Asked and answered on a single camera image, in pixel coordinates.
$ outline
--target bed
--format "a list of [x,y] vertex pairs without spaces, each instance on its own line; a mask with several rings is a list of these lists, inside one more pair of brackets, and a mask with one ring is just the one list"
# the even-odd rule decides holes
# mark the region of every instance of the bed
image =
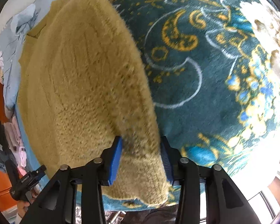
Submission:
[[[6,114],[14,111],[17,116],[28,170],[37,169],[40,164],[30,147],[16,103],[21,81],[18,60],[26,33],[48,13],[52,1],[26,1],[13,9],[15,13],[9,15],[6,25],[2,26],[5,21],[0,19]],[[245,6],[248,3],[254,9],[252,1],[256,1],[263,11],[277,11],[274,3],[110,1],[141,51],[160,134],[197,164],[222,165],[247,199],[268,186],[280,161],[280,83],[271,73],[270,52],[264,49],[251,25],[262,18],[257,17],[259,14],[253,16]],[[254,115],[251,108],[255,110],[255,104],[259,113]],[[41,186],[48,180],[45,176]],[[168,195],[168,205],[178,203],[179,188],[172,188]],[[105,210],[151,208],[139,199],[113,200],[103,196],[103,201]]]

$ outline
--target hand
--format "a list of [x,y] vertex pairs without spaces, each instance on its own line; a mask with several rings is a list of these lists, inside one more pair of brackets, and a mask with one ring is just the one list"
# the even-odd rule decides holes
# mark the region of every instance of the hand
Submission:
[[22,200],[18,201],[17,208],[18,208],[18,214],[19,214],[20,218],[24,217],[24,215],[26,214],[26,210],[27,210],[27,208],[25,208],[25,207],[28,207],[29,205],[30,205],[29,202],[22,201]]
[[[32,195],[32,197],[33,197],[33,199],[31,200],[31,203],[33,203],[34,200],[35,200],[35,198],[37,197],[37,194],[36,194],[34,191],[32,191],[32,192],[31,192],[31,195]],[[26,214],[26,211],[27,211],[27,207],[28,207],[28,206],[30,206],[30,203],[29,203],[29,202],[22,201],[22,200],[18,201],[18,203],[17,203],[18,214],[19,214],[19,216],[20,216],[21,218],[23,218],[24,215]]]

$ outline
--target yellow sweater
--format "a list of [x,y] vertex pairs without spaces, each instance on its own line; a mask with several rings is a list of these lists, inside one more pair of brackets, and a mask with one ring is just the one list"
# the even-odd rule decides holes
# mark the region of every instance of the yellow sweater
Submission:
[[18,105],[30,145],[52,177],[124,140],[114,199],[167,199],[156,115],[140,53],[107,0],[57,0],[25,39]]

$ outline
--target black clamp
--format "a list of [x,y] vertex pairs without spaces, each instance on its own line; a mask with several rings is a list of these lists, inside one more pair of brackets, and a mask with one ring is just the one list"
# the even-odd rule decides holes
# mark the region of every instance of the black clamp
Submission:
[[200,222],[200,183],[205,184],[206,223],[260,224],[247,199],[220,165],[196,165],[161,138],[161,157],[167,180],[181,185],[176,224]]
[[[115,180],[121,152],[122,139],[117,136],[101,157],[85,166],[71,169],[62,165],[29,207],[21,224],[74,224],[79,184],[82,184],[82,223],[106,224],[101,186],[110,186]],[[200,222],[200,183],[205,184],[207,223],[260,224],[246,198],[220,165],[211,168],[196,165],[171,148],[165,136],[161,138],[161,157],[167,180],[172,185],[181,185],[176,224]]]
[[10,188],[10,195],[14,200],[29,201],[26,193],[31,191],[45,176],[45,165],[40,166],[37,170],[28,172],[22,178],[19,178],[19,173],[14,163],[9,159],[5,161],[5,167],[10,179],[12,187]]

